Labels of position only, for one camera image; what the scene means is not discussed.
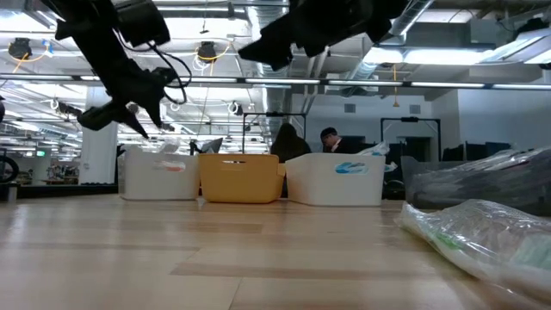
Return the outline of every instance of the person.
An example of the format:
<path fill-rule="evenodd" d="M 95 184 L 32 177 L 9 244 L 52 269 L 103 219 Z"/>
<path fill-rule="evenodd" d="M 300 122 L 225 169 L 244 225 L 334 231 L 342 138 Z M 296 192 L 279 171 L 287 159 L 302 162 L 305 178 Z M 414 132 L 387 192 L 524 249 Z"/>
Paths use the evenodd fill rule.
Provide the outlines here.
<path fill-rule="evenodd" d="M 334 152 L 338 154 L 357 154 L 366 149 L 367 146 L 363 143 L 357 143 L 355 141 L 341 138 L 338 132 L 333 127 L 328 127 L 322 130 L 321 143 L 327 148 L 328 152 Z"/>
<path fill-rule="evenodd" d="M 296 129 L 289 123 L 279 128 L 274 144 L 269 149 L 270 154 L 279 157 L 280 164 L 311 152 L 307 142 L 296 134 Z"/>

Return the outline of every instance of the ceiling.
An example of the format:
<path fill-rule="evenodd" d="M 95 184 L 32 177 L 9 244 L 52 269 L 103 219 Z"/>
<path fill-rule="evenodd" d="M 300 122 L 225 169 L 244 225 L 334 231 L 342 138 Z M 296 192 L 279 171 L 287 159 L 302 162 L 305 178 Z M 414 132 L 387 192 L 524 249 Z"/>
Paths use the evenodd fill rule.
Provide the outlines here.
<path fill-rule="evenodd" d="M 158 2 L 159 6 L 165 8 L 185 4 L 186 1 Z M 453 26 L 449 24 L 456 24 L 457 27 L 461 27 L 461 25 L 467 25 L 473 20 L 489 21 L 495 24 L 496 16 L 518 16 L 526 11 L 542 9 L 547 13 L 549 4 L 551 4 L 549 1 L 540 0 L 436 0 L 430 6 L 430 9 L 421 15 L 418 24 L 438 23 L 440 28 Z M 16 9 L 1 9 L 2 7 L 0 5 L 0 72 L 91 74 L 90 65 L 79 52 L 74 41 L 71 39 L 55 40 L 53 38 L 55 27 L 52 24 L 48 25 L 47 20 L 37 18 L 36 14 L 28 14 L 28 12 Z M 194 76 L 257 77 L 260 75 L 258 64 L 240 59 L 237 55 L 237 50 L 251 43 L 255 36 L 250 21 L 239 18 L 234 20 L 207 18 L 203 20 L 203 18 L 178 17 L 175 14 L 165 20 L 170 29 L 171 42 L 161 46 L 162 50 L 184 60 Z M 205 34 L 201 34 L 203 24 L 204 29 L 208 30 Z M 504 36 L 511 35 L 503 29 L 500 29 L 499 33 Z M 37 59 L 36 61 L 19 64 L 17 59 L 12 59 L 8 55 L 7 48 L 16 37 L 31 39 L 30 46 L 33 49 L 31 59 Z M 220 57 L 212 64 L 205 64 L 197 60 L 195 51 L 202 41 L 213 41 L 215 43 L 215 49 Z M 295 48 L 294 61 L 290 66 L 288 76 L 297 78 L 312 76 L 314 73 L 309 72 L 308 68 L 309 63 L 314 60 L 316 65 L 319 65 L 319 72 L 317 73 L 320 77 L 325 77 L 328 74 L 346 75 L 347 72 L 354 71 L 363 60 L 364 54 L 367 52 L 366 37 L 357 36 L 345 40 L 332 46 L 330 52 L 331 55 L 326 57 L 325 60 L 310 60 L 303 51 Z M 166 66 L 163 60 L 153 53 L 128 52 L 128 55 L 144 69 L 152 70 L 159 66 Z M 178 69 L 181 76 L 187 75 L 184 68 L 177 62 L 173 62 L 173 65 Z M 485 79 L 486 81 L 490 79 L 529 82 L 538 78 L 538 72 L 540 71 L 536 65 L 519 64 L 486 65 L 484 67 L 397 64 L 395 67 L 379 65 L 374 75 L 382 80 L 396 78 L 398 80 L 415 81 L 474 81 L 478 77 L 478 79 Z M 85 84 L 6 82 L 0 89 L 0 94 L 7 99 L 5 105 L 9 112 L 6 117 L 21 117 L 24 120 L 33 121 L 25 122 L 27 125 L 4 122 L 2 125 L 3 146 L 52 146 L 51 141 L 64 141 L 76 145 L 76 147 L 72 147 L 70 152 L 58 151 L 59 156 L 61 158 L 64 156 L 65 158 L 78 156 L 78 149 L 82 143 L 82 128 L 74 117 L 62 115 L 57 111 L 53 99 L 84 110 L 87 101 L 87 88 L 88 86 Z M 227 135 L 238 137 L 242 135 L 243 118 L 234 115 L 230 111 L 232 108 L 230 104 L 233 102 L 240 104 L 245 112 L 263 113 L 266 112 L 266 109 L 271 110 L 269 107 L 270 98 L 266 98 L 267 94 L 271 93 L 262 88 L 243 88 L 238 85 L 229 85 L 228 88 L 194 86 L 188 87 L 186 91 L 189 102 L 185 105 L 176 106 L 168 101 L 162 101 L 162 117 L 165 122 L 174 123 L 175 132 L 165 132 L 151 124 L 145 124 L 144 127 L 148 133 L 181 134 L 180 137 L 186 142 L 192 139 L 194 135 L 196 138 L 201 136 L 203 140 L 211 140 L 217 136 Z M 400 89 L 399 94 L 403 96 L 425 96 L 426 99 L 430 97 L 432 91 L 430 89 Z M 183 98 L 179 90 L 167 90 L 167 92 L 176 99 L 182 100 Z M 393 93 L 394 89 L 380 88 L 377 94 L 384 97 Z M 324 100 L 318 100 L 317 102 L 329 104 Z M 297 111 L 300 109 L 291 106 L 288 111 L 291 110 Z M 145 111 L 139 112 L 139 119 L 144 123 L 149 121 Z M 270 130 L 268 124 L 269 121 L 265 117 L 260 117 L 251 123 L 251 131 L 247 133 L 250 138 L 247 140 L 246 151 L 265 152 L 268 150 L 267 147 L 270 143 L 270 135 L 267 134 Z M 163 136 L 160 136 L 158 142 L 149 141 L 145 143 L 130 128 L 120 126 L 119 131 L 119 141 L 121 143 L 140 143 L 153 148 L 157 147 L 163 139 Z M 30 135 L 33 138 L 21 139 L 25 135 Z M 227 145 L 225 147 L 227 152 L 241 151 L 241 147 L 231 140 L 228 140 L 225 145 Z"/>

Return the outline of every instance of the man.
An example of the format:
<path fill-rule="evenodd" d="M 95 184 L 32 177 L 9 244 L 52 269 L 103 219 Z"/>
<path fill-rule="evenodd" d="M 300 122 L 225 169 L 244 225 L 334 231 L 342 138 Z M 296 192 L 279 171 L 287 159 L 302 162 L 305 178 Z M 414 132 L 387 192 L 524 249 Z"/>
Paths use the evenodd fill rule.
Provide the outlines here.
<path fill-rule="evenodd" d="M 330 152 L 338 154 L 356 154 L 367 148 L 363 143 L 356 143 L 339 137 L 337 130 L 333 127 L 324 129 L 319 137 Z"/>

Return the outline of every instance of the white plastic bin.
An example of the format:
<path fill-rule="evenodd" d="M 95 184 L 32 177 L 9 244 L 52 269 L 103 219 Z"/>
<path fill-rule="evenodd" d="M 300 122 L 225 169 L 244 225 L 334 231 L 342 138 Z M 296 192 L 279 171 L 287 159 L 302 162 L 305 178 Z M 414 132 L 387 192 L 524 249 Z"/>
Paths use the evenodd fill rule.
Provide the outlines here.
<path fill-rule="evenodd" d="M 194 200 L 199 195 L 199 159 L 127 150 L 118 160 L 119 195 L 127 200 Z"/>
<path fill-rule="evenodd" d="M 288 198 L 314 206 L 380 206 L 384 156 L 307 154 L 286 165 Z"/>

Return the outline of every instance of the storage bin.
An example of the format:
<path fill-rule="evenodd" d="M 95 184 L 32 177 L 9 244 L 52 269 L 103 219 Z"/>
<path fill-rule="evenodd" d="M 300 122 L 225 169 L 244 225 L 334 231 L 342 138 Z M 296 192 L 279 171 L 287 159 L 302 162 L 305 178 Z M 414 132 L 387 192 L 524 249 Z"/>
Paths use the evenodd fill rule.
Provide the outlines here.
<path fill-rule="evenodd" d="M 132 147 L 119 157 L 118 165 L 123 199 L 193 200 L 199 195 L 197 157 Z"/>
<path fill-rule="evenodd" d="M 285 163 L 289 200 L 314 206 L 380 206 L 384 156 L 307 154 Z"/>
<path fill-rule="evenodd" d="M 268 203 L 282 194 L 285 166 L 276 155 L 201 154 L 199 166 L 207 201 Z"/>

